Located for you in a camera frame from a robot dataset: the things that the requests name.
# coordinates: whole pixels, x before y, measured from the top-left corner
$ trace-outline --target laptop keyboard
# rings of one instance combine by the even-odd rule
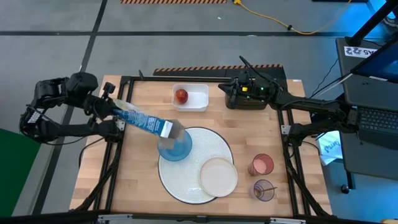
[[[358,111],[360,128],[398,134],[398,113],[368,108]]]

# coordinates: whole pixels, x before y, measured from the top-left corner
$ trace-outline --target apple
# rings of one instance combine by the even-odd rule
[[[177,90],[174,93],[174,100],[180,105],[186,103],[188,100],[188,92],[183,89]]]

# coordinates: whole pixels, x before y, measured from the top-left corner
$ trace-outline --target orange and black striped tape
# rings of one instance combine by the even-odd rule
[[[283,68],[282,65],[253,65],[254,68]],[[230,65],[230,66],[206,66],[206,67],[183,67],[183,68],[156,68],[155,72],[178,72],[178,71],[192,71],[192,70],[217,70],[217,69],[242,69],[244,65]]]
[[[120,0],[121,4],[223,4],[227,0]]]

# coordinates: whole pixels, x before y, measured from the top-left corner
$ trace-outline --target blue cup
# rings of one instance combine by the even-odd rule
[[[192,138],[186,130],[184,130],[184,137],[182,139],[176,139],[174,146],[171,149],[167,149],[160,146],[160,142],[157,141],[157,150],[159,154],[168,161],[180,161],[188,156],[192,149]]]

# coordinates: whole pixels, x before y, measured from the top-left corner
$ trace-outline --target wooden table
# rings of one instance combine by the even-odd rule
[[[104,77],[103,85],[105,82],[116,85],[116,89],[111,95],[112,98],[116,98],[120,79],[119,75]],[[293,95],[304,96],[303,84],[300,80],[288,80],[287,83],[289,91]],[[134,82],[132,103],[147,114],[165,119],[178,119],[186,127],[210,128],[223,136],[233,153],[234,164],[238,171],[238,185],[229,196],[203,205],[189,205],[174,199],[164,189],[159,179],[157,137],[128,125],[124,136],[111,211],[292,217],[277,112],[269,106],[259,111],[229,110],[225,106],[224,92],[218,89],[217,83],[206,83],[209,86],[210,99],[205,112],[179,112],[174,110],[171,105],[173,84],[174,82],[136,81]],[[127,90],[124,90],[123,99],[126,99],[126,94]],[[307,112],[293,110],[293,115],[296,123],[310,122]],[[100,137],[92,136],[87,143],[98,138]],[[314,140],[310,138],[307,138],[306,141],[314,143]],[[102,141],[85,151],[70,208],[79,206],[97,184],[105,145],[106,143]],[[275,167],[269,175],[251,177],[247,172],[248,164],[259,153],[270,155],[274,160]],[[300,153],[309,191],[323,209],[331,213],[317,150],[313,146],[303,143]],[[259,179],[266,179],[277,187],[274,198],[269,202],[249,198],[249,186]],[[104,208],[107,191],[108,188],[105,186],[100,208]],[[299,211],[303,213],[300,190],[297,186],[296,194]]]

